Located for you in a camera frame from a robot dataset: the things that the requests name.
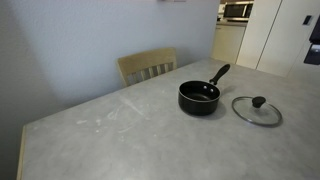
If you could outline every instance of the table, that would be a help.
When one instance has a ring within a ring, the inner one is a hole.
[[[181,111],[180,84],[223,65],[199,61],[27,124],[21,179],[320,179],[319,87],[231,65],[214,114]],[[233,112],[234,98],[258,95],[281,111],[281,126]]]

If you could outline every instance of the lid knob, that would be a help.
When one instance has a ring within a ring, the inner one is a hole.
[[[266,102],[266,98],[262,96],[257,96],[252,99],[252,106],[255,108],[260,108],[262,104]]]

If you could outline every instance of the saucepan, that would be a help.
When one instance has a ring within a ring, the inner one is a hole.
[[[218,106],[220,91],[216,87],[218,80],[230,69],[230,64],[224,65],[218,73],[210,79],[210,83],[203,81],[188,81],[179,87],[180,108],[191,115],[205,116],[212,114]]]

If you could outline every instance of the pot lid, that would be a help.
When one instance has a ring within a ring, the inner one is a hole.
[[[232,109],[242,119],[255,125],[276,127],[282,123],[280,111],[261,96],[235,98]]]

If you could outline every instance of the wooden chair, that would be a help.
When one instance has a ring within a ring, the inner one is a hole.
[[[119,58],[118,69],[126,87],[177,69],[176,50],[161,48]]]

